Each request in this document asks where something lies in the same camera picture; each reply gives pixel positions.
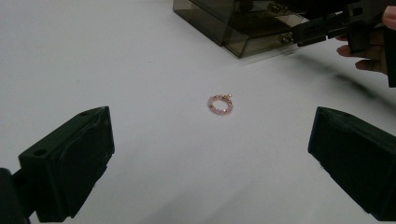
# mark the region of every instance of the human hand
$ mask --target human hand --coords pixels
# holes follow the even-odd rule
[[[382,16],[382,22],[389,29],[396,30],[396,7],[387,7]],[[346,36],[340,36],[337,39],[347,41]],[[370,44],[370,48],[353,54],[348,45],[340,47],[337,52],[339,55],[348,58],[363,58],[364,60],[355,63],[356,68],[360,70],[380,72],[387,75],[383,29],[377,29],[370,33]]]

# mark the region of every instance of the finger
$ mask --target finger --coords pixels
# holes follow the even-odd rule
[[[388,73],[386,66],[382,66],[379,60],[361,60],[355,63],[355,66],[359,70],[379,72],[384,74]]]
[[[389,29],[396,30],[396,7],[387,7],[382,15],[382,22]]]
[[[384,29],[375,29],[370,33],[370,44],[384,45]]]
[[[352,52],[348,45],[341,46],[337,49],[337,53],[344,57],[352,57]]]
[[[373,45],[366,50],[362,50],[356,53],[351,53],[350,47],[348,45],[344,45],[337,49],[339,55],[348,57],[348,58],[364,58],[371,60],[380,60],[383,54],[383,47]]]
[[[340,36],[337,36],[335,39],[340,40],[340,41],[347,41],[347,35],[340,35]]]
[[[384,30],[383,29],[375,29],[370,32],[370,44],[372,45],[384,45]],[[347,35],[337,36],[335,39],[340,41],[347,41]]]

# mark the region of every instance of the beaded bracelet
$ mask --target beaded bracelet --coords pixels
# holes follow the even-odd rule
[[[209,107],[210,111],[212,111],[213,113],[215,113],[217,115],[222,115],[222,116],[229,115],[231,113],[231,111],[233,111],[233,102],[230,100],[231,97],[232,97],[231,94],[212,96],[207,101],[207,106]],[[215,108],[213,103],[216,101],[222,101],[222,102],[226,103],[227,108],[223,109],[223,110]]]

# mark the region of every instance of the small ring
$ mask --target small ring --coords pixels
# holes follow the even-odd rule
[[[217,115],[222,115],[222,116],[229,115],[231,113],[231,111],[233,111],[233,102],[230,100],[231,97],[232,97],[231,94],[212,96],[207,101],[207,106],[209,107],[210,111],[212,111],[213,113],[215,113]],[[215,108],[213,103],[216,101],[222,101],[222,102],[226,103],[227,108],[223,109],[223,110]]]

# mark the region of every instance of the white table surface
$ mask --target white table surface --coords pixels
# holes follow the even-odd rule
[[[396,134],[396,90],[329,40],[235,58],[172,0],[0,1],[0,167],[108,105],[116,153],[65,223],[376,223],[307,153],[317,106]],[[233,94],[230,116],[207,99]],[[38,223],[35,215],[32,223]]]

